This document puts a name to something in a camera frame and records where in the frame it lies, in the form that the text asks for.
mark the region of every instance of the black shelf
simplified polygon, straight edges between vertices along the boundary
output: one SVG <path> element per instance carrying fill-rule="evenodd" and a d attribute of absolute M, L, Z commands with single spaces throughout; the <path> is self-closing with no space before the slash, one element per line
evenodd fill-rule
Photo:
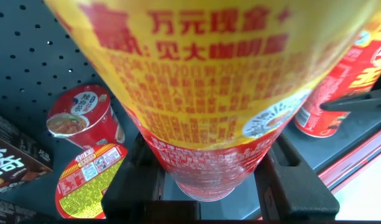
<path fill-rule="evenodd" d="M 283 134 L 313 170 L 320 173 L 380 129 L 381 113 L 352 113 L 330 138 L 307 136 L 295 127 L 293 121 Z M 164 194 L 165 200 L 191 200 L 169 176 L 166 176 Z M 217 202 L 201 202 L 202 219 L 255 219 L 259 215 L 260 205 L 253 175 L 226 198 Z"/>

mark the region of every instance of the product label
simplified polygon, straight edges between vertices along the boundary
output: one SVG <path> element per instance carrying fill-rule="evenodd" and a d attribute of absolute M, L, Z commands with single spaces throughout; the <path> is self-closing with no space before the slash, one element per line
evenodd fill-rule
<path fill-rule="evenodd" d="M 56 137 L 68 137 L 93 126 L 110 107 L 107 90 L 97 85 L 69 90 L 54 103 L 47 118 L 48 130 Z"/>
<path fill-rule="evenodd" d="M 65 218 L 104 218 L 103 192 L 126 153 L 122 146 L 108 144 L 88 149 L 72 161 L 58 182 L 55 199 L 59 213 Z"/>
<path fill-rule="evenodd" d="M 380 6 L 307 0 L 47 3 L 157 155 L 172 150 L 152 138 L 202 154 L 232 148 L 240 154 L 263 137 L 277 137 Z M 181 188 L 217 196 L 240 184 L 249 174 L 245 167 L 255 168 L 269 147 L 249 163 L 222 161 L 236 171 L 208 181 L 196 176 L 212 167 L 190 168 Z M 160 162 L 172 173 L 182 169 L 183 161 Z M 222 188 L 212 192 L 212 186 Z"/>
<path fill-rule="evenodd" d="M 295 116 L 295 124 L 310 136 L 332 136 L 349 113 L 323 111 L 320 104 L 368 92 L 380 75 L 381 11 L 376 13 L 344 58 L 311 94 Z"/>
<path fill-rule="evenodd" d="M 71 108 L 71 113 L 83 115 L 95 108 L 98 104 L 98 96 L 94 92 L 86 91 L 74 96 L 73 102 L 75 105 Z"/>

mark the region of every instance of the gray pegboard panel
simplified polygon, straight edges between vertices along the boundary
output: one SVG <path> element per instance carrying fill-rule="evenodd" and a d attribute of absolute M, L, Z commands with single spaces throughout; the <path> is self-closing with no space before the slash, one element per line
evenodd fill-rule
<path fill-rule="evenodd" d="M 1 115 L 39 134 L 58 96 L 86 83 L 106 86 L 42 1 L 0 0 Z"/>
<path fill-rule="evenodd" d="M 56 185 L 81 149 L 53 138 L 45 120 L 62 93 L 90 83 L 108 89 L 43 1 L 0 0 L 0 114 L 51 149 L 55 157 L 51 174 L 0 194 L 1 199 L 60 217 Z M 117 99 L 113 95 L 111 99 L 126 135 L 124 145 L 130 149 L 138 130 Z"/>

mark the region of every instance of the red noodle cup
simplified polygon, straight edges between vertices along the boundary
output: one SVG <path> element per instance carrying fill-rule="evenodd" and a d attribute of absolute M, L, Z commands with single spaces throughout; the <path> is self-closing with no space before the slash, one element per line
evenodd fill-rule
<path fill-rule="evenodd" d="M 127 150 L 117 144 L 89 148 L 59 178 L 55 203 L 63 218 L 105 218 L 101 200 Z"/>
<path fill-rule="evenodd" d="M 98 85 L 79 86 L 59 97 L 49 111 L 47 127 L 56 138 L 83 149 L 125 140 L 110 107 L 109 92 Z"/>

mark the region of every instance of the red packaging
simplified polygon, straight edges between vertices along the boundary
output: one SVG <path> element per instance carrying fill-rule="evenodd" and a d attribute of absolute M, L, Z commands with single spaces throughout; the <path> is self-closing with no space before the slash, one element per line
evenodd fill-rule
<path fill-rule="evenodd" d="M 55 203 L 63 218 L 105 218 L 101 200 L 127 150 L 118 144 L 89 148 L 59 178 Z"/>
<path fill-rule="evenodd" d="M 125 139 L 113 110 L 109 92 L 98 85 L 79 86 L 63 94 L 47 118 L 48 130 L 83 149 Z"/>
<path fill-rule="evenodd" d="M 295 124 L 302 132 L 317 138 L 332 136 L 349 112 L 323 111 L 320 104 L 370 91 L 381 75 L 381 40 L 372 40 L 364 47 L 369 35 L 362 31 L 359 40 L 296 114 Z"/>

